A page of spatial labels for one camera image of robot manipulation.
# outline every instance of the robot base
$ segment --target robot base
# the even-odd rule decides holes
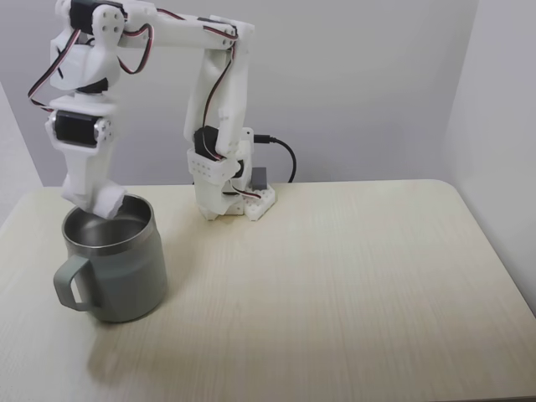
[[[254,193],[261,196],[261,199],[252,197],[243,197],[239,202],[233,204],[225,215],[245,215],[251,221],[259,220],[273,204],[276,203],[276,191],[268,186],[266,190],[255,190],[247,188],[248,193]],[[199,211],[206,220],[215,220],[218,214],[210,212],[208,209],[199,207]]]

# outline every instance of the connector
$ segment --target connector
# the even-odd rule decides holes
[[[272,137],[267,136],[266,134],[255,134],[253,136],[253,142],[255,144],[270,144]]]

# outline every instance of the metal mug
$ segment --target metal mug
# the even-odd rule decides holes
[[[126,195],[114,219],[72,209],[62,231],[69,259],[54,275],[61,304],[104,322],[126,322],[162,301],[168,288],[162,240],[145,199]]]

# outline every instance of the white wall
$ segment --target white wall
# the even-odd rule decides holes
[[[441,141],[477,0],[156,3],[256,25],[246,124],[295,148],[296,180],[442,177]],[[54,0],[2,2],[0,80],[45,185],[61,184],[64,161],[44,132],[46,113],[26,93],[46,70],[59,31]],[[146,71],[118,85],[129,133],[112,168],[118,183],[191,183],[182,127],[200,57],[200,50],[157,49]],[[40,99],[52,95],[46,89]],[[255,164],[269,168],[269,179],[286,181],[285,151],[257,151]]]
[[[480,2],[445,139],[450,181],[536,312],[536,2]]]
[[[0,84],[0,226],[26,193],[41,181]]]

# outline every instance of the black cable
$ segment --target black cable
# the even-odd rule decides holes
[[[262,135],[262,134],[260,134],[260,135],[255,134],[253,136],[253,142],[258,143],[258,144],[279,144],[282,147],[284,147],[288,151],[288,153],[291,154],[291,158],[292,158],[292,174],[291,174],[291,178],[289,178],[289,180],[288,180],[288,183],[292,183],[294,181],[294,176],[296,176],[296,165],[297,165],[296,154],[294,153],[294,151],[292,151],[292,148],[290,148],[288,146],[288,144],[286,144],[286,142],[283,142],[282,140],[280,140],[278,138],[270,137],[270,136]]]

